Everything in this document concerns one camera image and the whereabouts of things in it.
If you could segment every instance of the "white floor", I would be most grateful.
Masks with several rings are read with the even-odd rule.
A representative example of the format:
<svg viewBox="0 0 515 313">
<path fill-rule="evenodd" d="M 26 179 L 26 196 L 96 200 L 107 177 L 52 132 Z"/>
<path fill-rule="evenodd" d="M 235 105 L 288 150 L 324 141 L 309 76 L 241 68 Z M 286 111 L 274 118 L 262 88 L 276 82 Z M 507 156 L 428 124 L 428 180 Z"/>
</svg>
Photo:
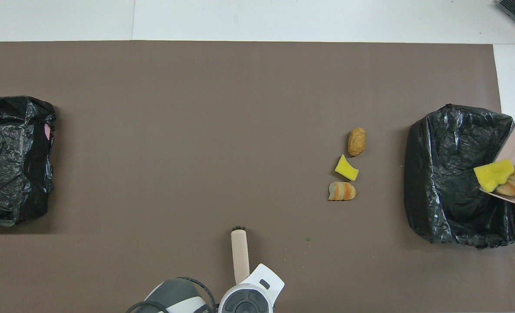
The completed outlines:
<svg viewBox="0 0 515 313">
<path fill-rule="evenodd" d="M 515 22 L 495 0 L 12 0 L 0 41 L 229 40 L 494 44 L 515 118 Z"/>
</svg>

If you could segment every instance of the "brown mat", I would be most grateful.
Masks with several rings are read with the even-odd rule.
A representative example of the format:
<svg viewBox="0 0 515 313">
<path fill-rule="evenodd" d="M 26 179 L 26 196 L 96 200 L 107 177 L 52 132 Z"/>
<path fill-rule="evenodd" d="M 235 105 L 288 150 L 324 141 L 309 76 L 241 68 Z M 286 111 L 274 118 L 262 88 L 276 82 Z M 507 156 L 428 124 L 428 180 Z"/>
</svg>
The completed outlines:
<svg viewBox="0 0 515 313">
<path fill-rule="evenodd" d="M 489 45 L 1 42 L 9 95 L 56 107 L 56 188 L 0 229 L 0 312 L 123 312 L 176 276 L 221 299 L 236 225 L 277 312 L 515 311 L 515 246 L 430 244 L 402 204 L 413 122 L 500 110 Z M 357 126 L 358 196 L 327 202 Z"/>
</svg>

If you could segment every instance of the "black plastic bag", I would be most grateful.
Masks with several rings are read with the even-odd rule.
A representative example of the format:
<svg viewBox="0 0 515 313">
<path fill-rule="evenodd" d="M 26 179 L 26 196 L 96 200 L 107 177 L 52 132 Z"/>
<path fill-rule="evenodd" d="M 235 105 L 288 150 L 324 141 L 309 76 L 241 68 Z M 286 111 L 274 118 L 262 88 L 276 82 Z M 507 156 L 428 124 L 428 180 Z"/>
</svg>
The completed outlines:
<svg viewBox="0 0 515 313">
<path fill-rule="evenodd" d="M 479 190 L 474 173 L 494 161 L 512 125 L 508 115 L 448 104 L 410 128 L 404 206 L 417 234 L 477 248 L 515 242 L 515 204 Z"/>
<path fill-rule="evenodd" d="M 12 226 L 47 212 L 55 119 L 50 103 L 0 97 L 0 225 Z"/>
</svg>

